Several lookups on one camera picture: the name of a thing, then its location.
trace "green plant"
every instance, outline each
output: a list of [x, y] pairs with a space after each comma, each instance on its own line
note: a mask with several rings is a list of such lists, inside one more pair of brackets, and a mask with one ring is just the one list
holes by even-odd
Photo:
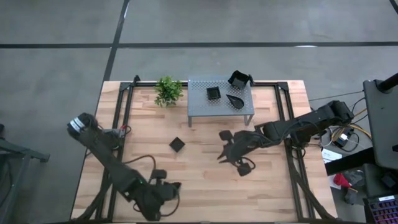
[[183, 96], [182, 84], [180, 81], [172, 81], [172, 77], [162, 77], [157, 81], [155, 91], [158, 93], [155, 104], [163, 107], [175, 105], [175, 102]]

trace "concrete floor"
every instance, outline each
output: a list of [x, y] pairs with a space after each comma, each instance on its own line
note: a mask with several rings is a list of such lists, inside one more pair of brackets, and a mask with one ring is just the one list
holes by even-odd
[[[123, 0], [0, 0], [0, 44], [111, 43]], [[398, 41], [388, 0], [132, 0], [120, 42]], [[13, 223], [68, 220], [84, 148], [66, 124], [94, 113], [110, 49], [0, 49], [0, 123], [6, 138], [51, 154], [32, 161]], [[398, 47], [118, 49], [111, 80], [250, 73], [258, 80], [305, 80], [308, 97], [362, 90], [398, 71]], [[314, 100], [352, 105], [362, 93]], [[357, 109], [364, 108], [364, 102]], [[367, 120], [359, 123], [369, 130]], [[365, 147], [371, 145], [361, 138]], [[333, 191], [338, 215], [364, 221], [359, 205]]]

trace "wooden tabletop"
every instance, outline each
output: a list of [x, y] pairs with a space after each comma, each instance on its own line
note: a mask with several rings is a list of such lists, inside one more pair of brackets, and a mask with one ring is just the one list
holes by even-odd
[[[303, 81], [287, 81], [294, 115], [310, 112], [310, 105]], [[110, 128], [118, 97], [120, 82], [104, 82], [96, 118], [104, 128]], [[287, 168], [283, 143], [265, 149], [256, 149], [247, 156], [257, 167], [249, 175], [240, 177], [231, 164], [219, 164], [217, 157], [224, 142], [218, 136], [221, 130], [254, 130], [255, 124], [279, 120], [274, 89], [253, 87], [252, 98], [255, 115], [249, 126], [240, 116], [195, 118], [188, 127], [187, 91], [184, 90], [177, 105], [160, 108], [154, 104], [156, 93], [152, 87], [134, 88], [129, 125], [132, 128], [126, 137], [123, 160], [151, 154], [156, 158], [157, 168], [167, 171], [168, 182], [181, 182], [181, 202], [178, 210], [161, 222], [291, 222], [296, 221], [296, 212]], [[287, 108], [284, 102], [285, 117]], [[121, 110], [122, 123], [124, 103]], [[179, 137], [185, 147], [177, 154], [169, 143]], [[319, 147], [306, 148], [304, 157], [311, 191], [320, 203], [336, 216], [335, 204]], [[149, 177], [152, 161], [141, 160], [130, 164], [144, 177]], [[82, 214], [97, 194], [103, 166], [91, 156], [85, 160], [72, 218]], [[118, 194], [114, 213], [115, 222], [144, 222], [145, 218], [132, 209]], [[174, 209], [176, 201], [166, 202], [163, 214]], [[305, 200], [302, 199], [307, 217]]]

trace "perforated metal platform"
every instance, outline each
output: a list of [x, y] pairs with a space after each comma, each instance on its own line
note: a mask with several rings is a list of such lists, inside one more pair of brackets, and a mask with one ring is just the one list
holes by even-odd
[[[228, 83], [229, 76], [200, 76], [188, 79], [188, 116], [234, 116], [254, 115], [251, 87], [248, 83], [240, 90]], [[208, 100], [206, 89], [219, 87], [221, 98]], [[226, 94], [237, 96], [244, 101], [241, 109], [236, 109]]]

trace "red object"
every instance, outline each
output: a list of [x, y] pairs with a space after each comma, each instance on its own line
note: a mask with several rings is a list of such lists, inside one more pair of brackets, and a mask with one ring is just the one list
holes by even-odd
[[336, 174], [335, 178], [333, 178], [335, 184], [343, 186], [343, 187], [351, 187], [348, 180], [343, 176], [343, 174]]

